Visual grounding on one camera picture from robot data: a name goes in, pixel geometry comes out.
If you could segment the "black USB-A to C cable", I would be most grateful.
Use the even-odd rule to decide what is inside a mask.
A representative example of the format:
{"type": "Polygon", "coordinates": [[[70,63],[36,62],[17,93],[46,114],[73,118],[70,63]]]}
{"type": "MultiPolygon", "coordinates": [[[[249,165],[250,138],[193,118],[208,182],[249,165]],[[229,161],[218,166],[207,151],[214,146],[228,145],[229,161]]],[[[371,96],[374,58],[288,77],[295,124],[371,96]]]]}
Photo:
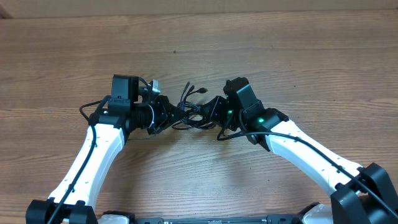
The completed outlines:
{"type": "Polygon", "coordinates": [[[200,106],[194,104],[192,102],[187,101],[187,98],[195,93],[206,93],[208,90],[206,88],[199,88],[195,90],[195,86],[192,85],[188,87],[189,83],[185,87],[181,97],[180,102],[177,104],[177,107],[185,110],[187,112],[187,116],[184,119],[181,119],[179,122],[172,125],[172,129],[183,131],[188,129],[201,129],[201,130],[209,130],[213,129],[216,124],[211,121],[205,121],[203,117],[200,115],[200,106]]]}

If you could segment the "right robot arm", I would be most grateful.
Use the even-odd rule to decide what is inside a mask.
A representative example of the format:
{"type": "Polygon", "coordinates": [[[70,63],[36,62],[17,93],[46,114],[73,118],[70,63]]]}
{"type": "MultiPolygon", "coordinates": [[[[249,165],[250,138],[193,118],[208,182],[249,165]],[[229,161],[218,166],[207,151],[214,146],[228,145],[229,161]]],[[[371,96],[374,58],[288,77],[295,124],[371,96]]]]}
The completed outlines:
{"type": "Polygon", "coordinates": [[[305,134],[289,117],[265,108],[247,78],[227,80],[225,96],[200,107],[207,120],[230,129],[218,140],[247,137],[252,144],[287,159],[329,196],[296,217],[297,223],[397,223],[397,192],[381,166],[345,159],[305,134]]]}

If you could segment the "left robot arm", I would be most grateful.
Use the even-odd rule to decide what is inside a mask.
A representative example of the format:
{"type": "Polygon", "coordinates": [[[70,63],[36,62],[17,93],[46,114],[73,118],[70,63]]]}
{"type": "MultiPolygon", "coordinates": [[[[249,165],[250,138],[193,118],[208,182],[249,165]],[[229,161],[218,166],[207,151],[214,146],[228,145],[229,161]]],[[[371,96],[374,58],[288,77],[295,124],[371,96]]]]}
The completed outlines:
{"type": "Polygon", "coordinates": [[[27,223],[134,223],[127,212],[95,215],[101,186],[116,156],[135,129],[155,136],[185,116],[160,94],[156,80],[114,75],[111,94],[94,103],[85,116],[89,126],[85,141],[70,170],[47,200],[33,200],[25,214],[27,223]]]}

